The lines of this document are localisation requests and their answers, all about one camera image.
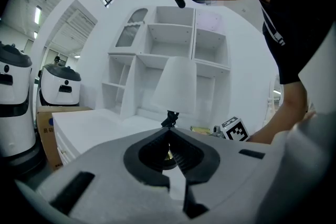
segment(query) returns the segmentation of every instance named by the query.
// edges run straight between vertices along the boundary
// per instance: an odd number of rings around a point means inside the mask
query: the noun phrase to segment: shelf compartment
[[[145,64],[145,66],[157,69],[164,69],[169,59],[168,56],[153,54],[139,54],[138,57]]]
[[[195,62],[196,62],[198,76],[202,76],[206,78],[216,78],[230,71],[228,67],[212,65],[209,63],[199,61],[197,59],[195,60]]]
[[[122,101],[123,101],[124,88],[115,86],[112,83],[102,84],[102,104],[103,108],[109,109],[120,115]]]
[[[208,30],[196,30],[194,58],[215,65],[228,66],[226,37]]]
[[[103,81],[106,83],[126,85],[133,57],[134,55],[110,55]]]
[[[154,22],[157,24],[193,26],[194,9],[164,6],[157,7]]]
[[[201,9],[196,10],[196,28],[217,33],[223,33],[225,29],[220,14]]]
[[[170,24],[149,24],[145,54],[189,57],[193,28]]]

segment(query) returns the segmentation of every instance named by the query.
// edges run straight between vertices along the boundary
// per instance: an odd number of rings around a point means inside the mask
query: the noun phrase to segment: floor
[[[52,174],[52,169],[48,165],[46,159],[34,168],[32,171],[28,172],[26,175],[21,176],[18,180],[25,183],[31,189],[36,190],[37,187]]]

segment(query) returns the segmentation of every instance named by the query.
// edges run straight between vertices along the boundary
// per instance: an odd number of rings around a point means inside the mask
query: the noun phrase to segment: lamp
[[[196,109],[196,63],[185,57],[170,57],[155,89],[152,104],[168,110],[162,127],[173,127],[179,113]]]

